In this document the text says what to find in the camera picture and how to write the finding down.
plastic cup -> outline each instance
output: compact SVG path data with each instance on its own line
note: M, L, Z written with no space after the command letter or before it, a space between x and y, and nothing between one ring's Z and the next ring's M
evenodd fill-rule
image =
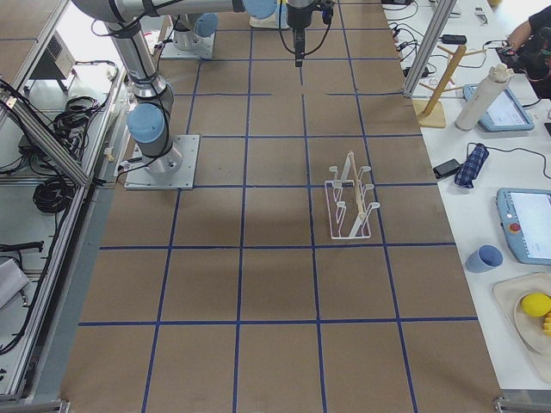
M465 262L465 267L471 273L484 273L496 267L503 262L503 255L493 245L482 245Z

white plate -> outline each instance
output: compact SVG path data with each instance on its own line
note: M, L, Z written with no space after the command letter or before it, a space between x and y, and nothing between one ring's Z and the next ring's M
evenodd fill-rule
M524 342L534 351L543 355L551 355L551 337L543 333L545 317L532 317L526 314L520 303L524 297L535 291L523 293L515 304L515 327Z

blue joint cap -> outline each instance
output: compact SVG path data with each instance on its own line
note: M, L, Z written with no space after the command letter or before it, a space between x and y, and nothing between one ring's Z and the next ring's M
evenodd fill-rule
M277 0L243 0L247 13L257 19L265 19L276 12Z
M161 109L150 103L141 103L127 116L127 126L132 137L140 144L150 144L164 131Z
M205 13L195 22L194 33L199 37L210 37L218 28L218 15L215 13Z

dark blue checkered object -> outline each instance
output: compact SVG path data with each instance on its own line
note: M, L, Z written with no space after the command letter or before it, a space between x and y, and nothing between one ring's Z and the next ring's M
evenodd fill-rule
M463 166L455 174L455 184L464 188L474 188L473 181L479 175L488 155L490 152L483 144L476 144Z

yellow lemon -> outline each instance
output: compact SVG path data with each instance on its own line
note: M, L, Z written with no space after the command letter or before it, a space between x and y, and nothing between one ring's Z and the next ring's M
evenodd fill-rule
M528 294L520 303L526 314L532 317L542 317L551 311L551 298L544 293Z

